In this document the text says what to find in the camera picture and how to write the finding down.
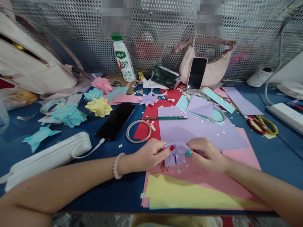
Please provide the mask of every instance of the pink paper flower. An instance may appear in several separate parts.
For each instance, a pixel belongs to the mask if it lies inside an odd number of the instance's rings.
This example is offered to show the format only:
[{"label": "pink paper flower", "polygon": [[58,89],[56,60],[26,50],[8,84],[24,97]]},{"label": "pink paper flower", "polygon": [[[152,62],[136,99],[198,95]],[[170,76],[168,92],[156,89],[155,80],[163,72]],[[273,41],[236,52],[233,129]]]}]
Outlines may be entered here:
[{"label": "pink paper flower", "polygon": [[142,104],[145,104],[145,106],[154,105],[156,102],[158,102],[157,96],[153,96],[152,93],[150,92],[148,95],[141,97],[140,105]]},{"label": "pink paper flower", "polygon": [[109,94],[113,87],[110,85],[106,78],[98,77],[92,82],[92,85],[99,90],[102,90],[105,94]]}]

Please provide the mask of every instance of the handbag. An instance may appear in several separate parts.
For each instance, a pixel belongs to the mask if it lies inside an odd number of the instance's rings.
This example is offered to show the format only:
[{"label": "handbag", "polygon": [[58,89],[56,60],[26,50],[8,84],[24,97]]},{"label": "handbag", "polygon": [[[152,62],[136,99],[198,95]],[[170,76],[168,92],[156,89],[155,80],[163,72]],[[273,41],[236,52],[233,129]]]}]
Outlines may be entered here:
[{"label": "handbag", "polygon": [[[9,10],[11,4],[4,2],[6,5],[1,1],[9,17],[0,12],[0,79],[41,94],[44,100],[65,98],[87,86],[90,77],[68,47],[42,26]],[[73,58],[77,67],[62,64],[51,45],[27,21],[49,33]],[[23,25],[40,43],[15,22]]]},{"label": "handbag", "polygon": [[227,66],[231,56],[231,51],[234,47],[234,44],[236,44],[236,42],[225,40],[225,39],[211,39],[211,38],[196,39],[196,34],[195,34],[192,42],[188,38],[184,41],[175,44],[174,49],[176,53],[178,53],[179,51],[181,51],[183,48],[185,48],[187,45],[190,44],[182,59],[179,69],[181,75],[181,81],[184,84],[188,84],[188,78],[192,67],[193,58],[196,57],[195,43],[210,43],[210,44],[220,44],[220,45],[229,46],[229,49],[225,49],[218,59],[212,62],[208,62],[206,65],[201,85],[204,87],[210,87],[216,85],[223,78],[227,70]]}]

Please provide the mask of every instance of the black smartphone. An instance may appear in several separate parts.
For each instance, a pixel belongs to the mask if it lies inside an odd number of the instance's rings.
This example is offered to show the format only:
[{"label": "black smartphone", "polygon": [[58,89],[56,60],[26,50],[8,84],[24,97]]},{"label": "black smartphone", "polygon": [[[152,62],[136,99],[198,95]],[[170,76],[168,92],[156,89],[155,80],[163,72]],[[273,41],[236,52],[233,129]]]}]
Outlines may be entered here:
[{"label": "black smartphone", "polygon": [[192,67],[188,78],[187,89],[199,90],[201,88],[204,71],[207,65],[207,58],[195,57],[192,61]]},{"label": "black smartphone", "polygon": [[121,103],[107,121],[97,131],[96,137],[106,140],[115,140],[136,106],[129,103]]}]

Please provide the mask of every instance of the yellow paper flower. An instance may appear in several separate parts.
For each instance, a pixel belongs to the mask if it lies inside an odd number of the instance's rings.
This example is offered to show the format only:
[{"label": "yellow paper flower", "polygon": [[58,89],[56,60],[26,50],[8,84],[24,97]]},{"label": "yellow paper flower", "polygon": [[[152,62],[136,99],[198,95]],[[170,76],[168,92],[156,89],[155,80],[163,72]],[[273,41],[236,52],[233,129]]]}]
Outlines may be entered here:
[{"label": "yellow paper flower", "polygon": [[111,106],[107,104],[107,99],[104,98],[93,99],[91,102],[87,103],[85,108],[94,112],[95,116],[99,117],[105,117],[113,110]]}]

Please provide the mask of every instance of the perforated metal panel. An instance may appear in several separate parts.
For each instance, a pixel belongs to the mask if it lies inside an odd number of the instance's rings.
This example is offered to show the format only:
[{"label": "perforated metal panel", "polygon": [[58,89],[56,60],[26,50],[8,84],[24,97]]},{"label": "perforated metal panel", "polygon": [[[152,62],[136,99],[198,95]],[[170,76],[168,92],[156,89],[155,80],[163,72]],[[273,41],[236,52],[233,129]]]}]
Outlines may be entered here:
[{"label": "perforated metal panel", "polygon": [[[102,1],[15,0],[16,12],[26,15],[58,36],[88,72],[120,73],[109,36],[102,36]],[[258,68],[278,66],[278,34],[283,21],[301,1],[229,0],[223,3],[224,28],[220,35],[237,42],[225,78],[244,79]],[[133,35],[124,42],[135,72],[150,74],[155,65],[175,71],[186,51],[175,53],[174,44],[194,35],[194,0],[133,0]],[[65,63],[70,57],[49,39]],[[216,59],[224,47],[197,44],[198,56]],[[303,10],[284,32],[283,65],[303,50]]]}]

